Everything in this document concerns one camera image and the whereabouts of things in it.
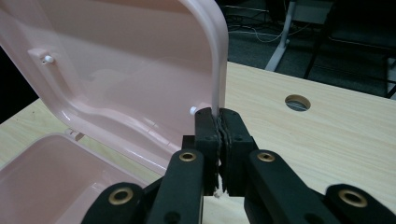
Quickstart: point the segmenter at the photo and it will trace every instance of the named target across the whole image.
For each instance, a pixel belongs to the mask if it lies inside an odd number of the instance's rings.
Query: small white knob
[[[197,107],[196,107],[196,106],[192,106],[192,107],[190,108],[190,114],[191,114],[191,115],[194,115],[196,110],[197,110]]]
[[[51,57],[51,56],[49,56],[49,55],[46,55],[45,57],[44,57],[44,62],[46,62],[46,63],[53,63],[55,60]]]

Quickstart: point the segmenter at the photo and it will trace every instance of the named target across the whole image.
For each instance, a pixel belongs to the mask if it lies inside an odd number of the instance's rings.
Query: pink lid
[[[213,0],[0,0],[0,44],[72,129],[163,174],[193,110],[224,104]]]

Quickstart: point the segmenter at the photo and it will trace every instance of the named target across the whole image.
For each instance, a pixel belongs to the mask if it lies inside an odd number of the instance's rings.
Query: grommet hole
[[[108,201],[113,205],[128,203],[134,197],[134,192],[130,188],[119,188],[111,192]]]
[[[191,152],[184,152],[184,153],[180,154],[179,158],[182,161],[193,161],[196,159],[196,155]]]
[[[267,152],[262,152],[260,154],[257,155],[257,158],[259,158],[259,160],[261,161],[274,161],[275,157]]]
[[[286,97],[285,104],[288,108],[299,112],[307,111],[311,107],[309,100],[301,95],[290,95]]]
[[[355,207],[367,206],[367,200],[356,191],[350,189],[342,189],[338,192],[338,196],[344,203],[348,203]]]

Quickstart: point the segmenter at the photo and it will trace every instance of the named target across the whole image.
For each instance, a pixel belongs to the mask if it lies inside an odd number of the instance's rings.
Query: cable
[[[303,28],[301,28],[301,29],[299,29],[299,30],[297,30],[297,31],[295,31],[295,32],[293,32],[293,33],[288,34],[288,36],[290,36],[290,35],[295,35],[295,34],[300,33],[302,30],[304,30],[305,28],[307,28],[310,24],[311,24],[311,23],[308,23],[308,24],[307,24],[306,26],[304,26]],[[229,34],[238,33],[238,34],[251,34],[251,35],[256,35],[256,38],[257,38],[259,41],[263,42],[263,43],[274,42],[274,41],[276,41],[277,39],[279,39],[279,38],[282,36],[282,34],[283,34],[283,31],[282,31],[279,35],[263,34],[263,33],[257,32],[257,30],[256,30],[255,28],[253,28],[253,27],[244,26],[244,25],[239,25],[239,27],[240,27],[240,28],[251,29],[251,30],[254,31],[254,33],[252,33],[252,32],[246,32],[246,31],[230,31],[230,32],[228,32],[228,33],[229,33]],[[276,38],[271,39],[271,40],[261,40],[261,39],[259,38],[259,35],[275,36]]]
[[[257,9],[257,8],[250,8],[250,7],[235,7],[235,6],[224,6],[224,7],[233,7],[233,8],[247,9],[247,10],[253,10],[253,11],[260,11],[260,12],[268,12],[268,10],[266,10],[266,9]]]
[[[239,21],[242,21],[243,19],[248,19],[248,20],[257,21],[257,22],[261,22],[261,23],[267,22],[267,21],[262,21],[262,20],[254,19],[254,17],[257,17],[257,16],[260,15],[260,14],[261,14],[261,12],[260,12],[259,14],[256,14],[256,15],[253,16],[253,17],[230,14],[230,15],[227,15],[227,16],[225,17],[225,19],[226,19],[226,20],[227,20],[227,19],[239,19]]]
[[[257,30],[256,29],[254,29],[253,27],[244,27],[244,28],[248,28],[248,29],[252,29],[252,30],[254,30],[254,33],[251,33],[251,32],[243,32],[243,31],[231,31],[231,32],[229,32],[229,34],[232,34],[232,33],[240,33],[240,34],[255,34],[256,35],[256,38],[259,40],[259,41],[261,41],[261,42],[263,42],[263,43],[270,43],[270,42],[274,42],[274,41],[276,41],[277,39],[279,39],[281,36],[282,36],[282,33],[280,33],[279,35],[270,35],[270,34],[261,34],[261,33],[258,33],[257,32]],[[275,38],[274,39],[271,39],[271,40],[261,40],[260,38],[259,38],[259,35],[270,35],[270,36],[275,36]]]

